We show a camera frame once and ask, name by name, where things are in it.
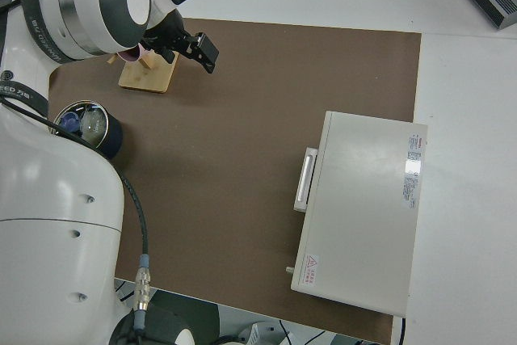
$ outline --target wooden stand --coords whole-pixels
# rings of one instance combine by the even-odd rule
[[[178,60],[176,55],[172,64],[166,62],[155,52],[145,54],[138,61],[126,62],[119,78],[119,85],[127,89],[146,90],[149,92],[165,93],[169,88],[172,72]],[[113,63],[116,54],[107,62]]]

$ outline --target blue object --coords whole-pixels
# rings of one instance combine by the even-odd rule
[[[75,133],[79,130],[80,120],[75,112],[66,112],[59,120],[59,126],[70,133]]]

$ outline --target white box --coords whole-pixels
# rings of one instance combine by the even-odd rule
[[[406,316],[427,126],[327,112],[291,288]]]

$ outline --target brown table mat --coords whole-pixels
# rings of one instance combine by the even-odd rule
[[[305,147],[325,112],[413,119],[420,35],[186,20],[221,55],[214,74],[181,58],[164,95],[117,86],[107,57],[62,66],[51,117],[80,99],[123,125],[117,166],[149,225],[153,286],[389,343],[392,318],[290,289],[304,216],[292,210]],[[116,275],[131,280],[141,240],[126,198]]]

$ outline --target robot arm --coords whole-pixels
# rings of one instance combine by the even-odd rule
[[[0,0],[0,304],[27,304],[0,313],[0,342],[44,335],[55,344],[106,344],[127,313],[112,287],[124,206],[117,173],[24,116],[49,125],[41,116],[59,65],[139,43],[168,61],[178,51],[211,73],[218,51],[205,34],[184,30],[176,10],[184,1]],[[149,302],[141,272],[136,312]]]
[[[71,37],[89,53],[127,50],[145,36],[141,43],[168,62],[177,51],[211,73],[218,51],[205,34],[191,37],[184,30],[176,7],[185,1],[60,0],[60,8]]]

